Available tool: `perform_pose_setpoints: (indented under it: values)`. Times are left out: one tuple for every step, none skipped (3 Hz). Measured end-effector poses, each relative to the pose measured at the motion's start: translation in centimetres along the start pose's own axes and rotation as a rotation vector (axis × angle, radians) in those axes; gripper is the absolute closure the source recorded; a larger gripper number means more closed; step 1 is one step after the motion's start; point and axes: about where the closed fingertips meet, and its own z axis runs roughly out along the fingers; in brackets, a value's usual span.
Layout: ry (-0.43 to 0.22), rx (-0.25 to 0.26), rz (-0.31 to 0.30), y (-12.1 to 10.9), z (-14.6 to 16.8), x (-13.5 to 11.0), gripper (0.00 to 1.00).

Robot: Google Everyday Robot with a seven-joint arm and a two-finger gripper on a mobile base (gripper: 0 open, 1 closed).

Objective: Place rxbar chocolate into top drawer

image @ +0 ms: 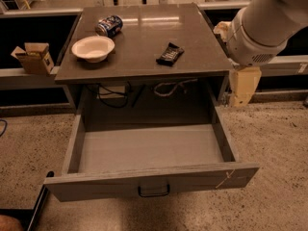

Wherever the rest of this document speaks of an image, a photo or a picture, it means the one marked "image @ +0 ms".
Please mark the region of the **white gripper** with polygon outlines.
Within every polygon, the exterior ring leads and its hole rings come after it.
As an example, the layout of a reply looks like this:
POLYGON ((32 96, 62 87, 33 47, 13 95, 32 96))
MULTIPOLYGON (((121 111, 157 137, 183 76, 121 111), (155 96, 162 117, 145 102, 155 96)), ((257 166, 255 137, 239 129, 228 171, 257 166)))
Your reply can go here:
POLYGON ((244 9, 240 9, 232 22, 221 21, 214 27, 214 33, 226 39, 229 57, 239 65, 250 66, 230 72, 229 104, 232 107, 246 106, 254 95, 262 76, 260 67, 255 65, 269 63, 287 45, 283 42, 265 46, 250 38, 242 24, 243 15, 244 9))

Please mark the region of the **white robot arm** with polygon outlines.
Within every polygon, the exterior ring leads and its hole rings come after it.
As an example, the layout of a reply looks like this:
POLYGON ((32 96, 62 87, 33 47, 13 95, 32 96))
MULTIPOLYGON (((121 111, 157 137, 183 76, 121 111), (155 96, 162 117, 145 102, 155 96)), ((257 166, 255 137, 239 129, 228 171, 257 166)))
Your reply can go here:
POLYGON ((229 75, 232 107, 249 103, 260 82, 261 67, 306 27, 308 0, 251 0, 232 20, 214 27, 235 64, 229 75))

